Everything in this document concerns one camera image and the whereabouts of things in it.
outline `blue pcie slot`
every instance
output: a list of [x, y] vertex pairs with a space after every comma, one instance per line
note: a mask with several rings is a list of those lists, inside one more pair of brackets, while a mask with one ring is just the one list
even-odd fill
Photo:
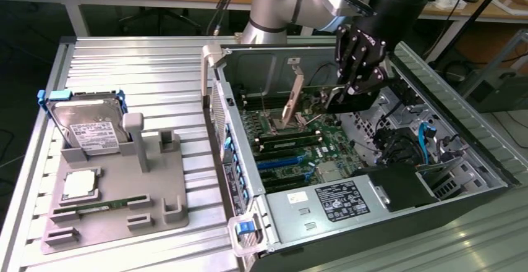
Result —
[[285, 166], [299, 165], [303, 162], [303, 160], [305, 160], [305, 156], [297, 156], [295, 158], [282, 159], [281, 161], [261, 163], [257, 165], [257, 168], [259, 170], [266, 170]]

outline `power supply label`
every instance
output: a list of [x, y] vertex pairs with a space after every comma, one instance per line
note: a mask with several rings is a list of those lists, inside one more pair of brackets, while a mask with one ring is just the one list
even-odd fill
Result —
[[334, 223], [371, 212], [354, 181], [319, 187], [315, 192]]

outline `floor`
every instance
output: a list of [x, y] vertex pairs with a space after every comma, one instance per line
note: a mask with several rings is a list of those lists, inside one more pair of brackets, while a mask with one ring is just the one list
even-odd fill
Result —
[[[118, 25], [121, 17], [139, 13], [138, 7], [83, 6], [90, 31], [94, 36], [122, 36]], [[214, 15], [214, 10], [191, 10], [190, 18], [203, 28]], [[65, 7], [59, 4], [29, 2], [0, 2], [0, 224], [10, 205], [17, 178], [19, 176], [27, 143], [33, 134], [38, 114], [37, 93], [46, 87], [54, 63], [58, 43], [62, 36], [74, 36], [74, 30]], [[225, 18], [223, 35], [242, 32], [249, 22], [249, 12], [230, 12]], [[153, 36], [158, 34], [158, 18], [139, 20], [127, 28], [127, 35]], [[443, 22], [421, 20], [406, 42], [418, 53], [423, 53], [437, 35]], [[169, 19], [165, 23], [165, 35], [194, 35], [193, 27]], [[301, 32], [291, 25], [290, 34]], [[451, 53], [450, 59], [459, 59]]]

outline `metal bracket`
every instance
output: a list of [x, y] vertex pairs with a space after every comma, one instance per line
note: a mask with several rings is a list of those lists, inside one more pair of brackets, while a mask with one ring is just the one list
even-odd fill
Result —
[[285, 129], [287, 127], [287, 124], [290, 123], [291, 117], [295, 113], [301, 92], [303, 90], [305, 73], [298, 65], [293, 65], [293, 68], [294, 68], [294, 72], [297, 73], [297, 81], [294, 82], [294, 86], [291, 88], [287, 106], [285, 106], [283, 109], [283, 118], [281, 120], [281, 127], [279, 127], [281, 129]]
[[215, 67], [225, 57], [221, 45], [205, 45], [202, 50], [202, 97], [207, 96], [207, 68]]

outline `blue cable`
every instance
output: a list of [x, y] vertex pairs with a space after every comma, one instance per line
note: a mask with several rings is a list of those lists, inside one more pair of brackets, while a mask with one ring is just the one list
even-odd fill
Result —
[[315, 173], [315, 169], [313, 169], [311, 172], [305, 173], [305, 182], [311, 181], [311, 177], [313, 177], [314, 173]]
[[435, 129], [429, 122], [423, 122], [419, 128], [419, 143], [423, 150], [423, 154], [426, 155], [426, 164], [430, 164], [430, 156], [429, 149], [426, 148], [426, 129]]

